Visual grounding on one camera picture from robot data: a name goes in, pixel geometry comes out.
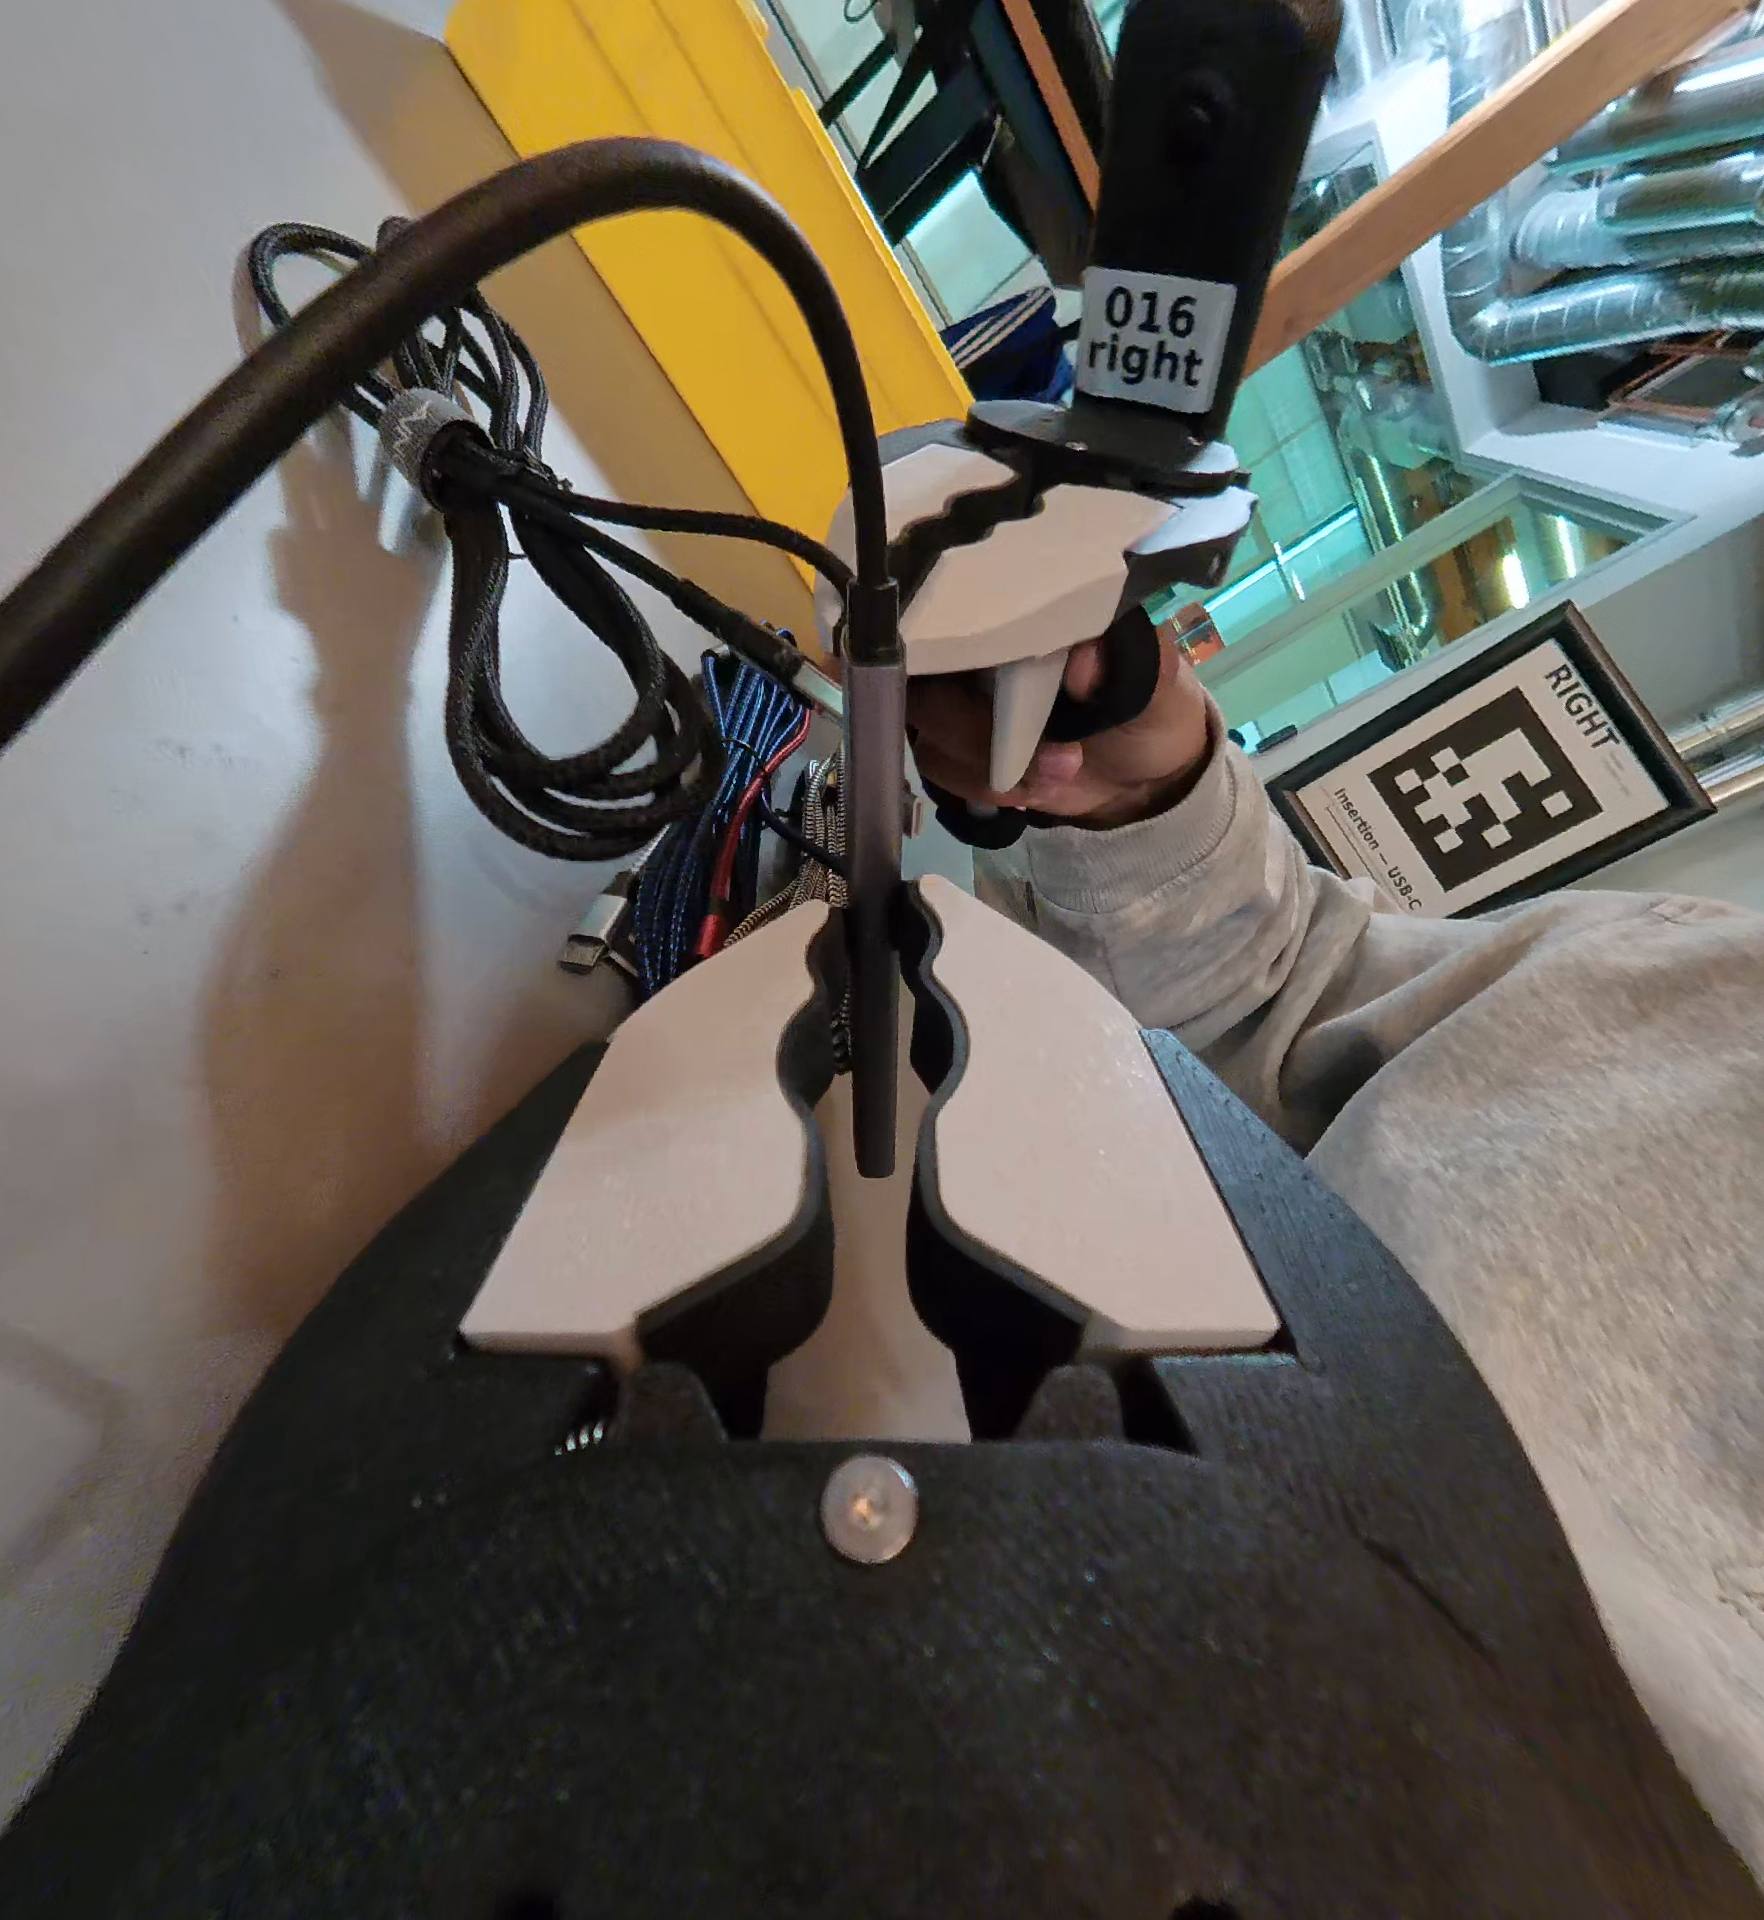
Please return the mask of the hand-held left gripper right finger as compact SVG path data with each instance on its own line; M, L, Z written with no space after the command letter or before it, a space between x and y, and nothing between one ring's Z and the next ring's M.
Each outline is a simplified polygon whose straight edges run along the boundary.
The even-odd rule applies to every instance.
M1045 1366L1266 1348L1278 1309L1125 1007L942 877L911 885L902 949L929 1330Z

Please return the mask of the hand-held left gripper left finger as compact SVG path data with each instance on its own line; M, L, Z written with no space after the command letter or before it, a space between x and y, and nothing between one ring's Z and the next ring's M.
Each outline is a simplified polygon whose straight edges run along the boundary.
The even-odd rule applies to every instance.
M685 972L595 1065L462 1340L761 1397L822 1324L834 1237L817 1112L836 1080L843 917L809 902Z

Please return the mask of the person's right hand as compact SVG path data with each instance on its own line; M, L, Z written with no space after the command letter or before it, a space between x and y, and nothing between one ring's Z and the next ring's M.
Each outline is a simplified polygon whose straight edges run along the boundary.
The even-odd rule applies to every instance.
M1010 787L990 782L992 700L959 676L909 686L918 772L965 810L1042 813L1078 830L1125 830L1173 810L1203 779L1224 724L1193 668L1157 642L1157 689L1125 726L1047 741Z

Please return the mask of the blue striped bag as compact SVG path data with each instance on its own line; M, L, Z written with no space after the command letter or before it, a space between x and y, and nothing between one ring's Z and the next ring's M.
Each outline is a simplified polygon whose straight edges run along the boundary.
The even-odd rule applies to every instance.
M1056 290L1047 284L937 330L972 406L1065 403L1072 392L1070 334L1059 316Z

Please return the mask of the wooden beam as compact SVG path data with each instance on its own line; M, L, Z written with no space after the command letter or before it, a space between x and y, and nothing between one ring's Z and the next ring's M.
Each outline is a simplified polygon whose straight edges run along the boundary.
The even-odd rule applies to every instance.
M1253 330L1249 370L1298 347L1586 119L1685 60L1743 11L1743 3L1611 3L1590 12L1419 157L1278 263Z

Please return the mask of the yellow panel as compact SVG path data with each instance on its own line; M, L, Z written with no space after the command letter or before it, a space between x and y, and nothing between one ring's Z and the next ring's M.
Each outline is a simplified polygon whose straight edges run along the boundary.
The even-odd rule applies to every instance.
M443 40L515 157L597 173L568 236L745 511L854 569L847 425L967 395L755 8L468 3Z

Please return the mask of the silver ventilation pipes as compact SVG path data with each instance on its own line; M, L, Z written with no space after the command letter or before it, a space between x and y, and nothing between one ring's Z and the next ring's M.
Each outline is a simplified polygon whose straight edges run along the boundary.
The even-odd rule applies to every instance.
M1764 40L1689 60L1560 141L1550 177L1445 228L1453 341L1505 368L1764 334Z

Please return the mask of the framed black-white marker sign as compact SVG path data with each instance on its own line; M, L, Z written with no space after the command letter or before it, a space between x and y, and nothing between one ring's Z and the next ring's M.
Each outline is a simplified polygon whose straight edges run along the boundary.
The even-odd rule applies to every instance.
M1564 889L1713 813L1572 604L1263 784L1312 865L1426 920Z

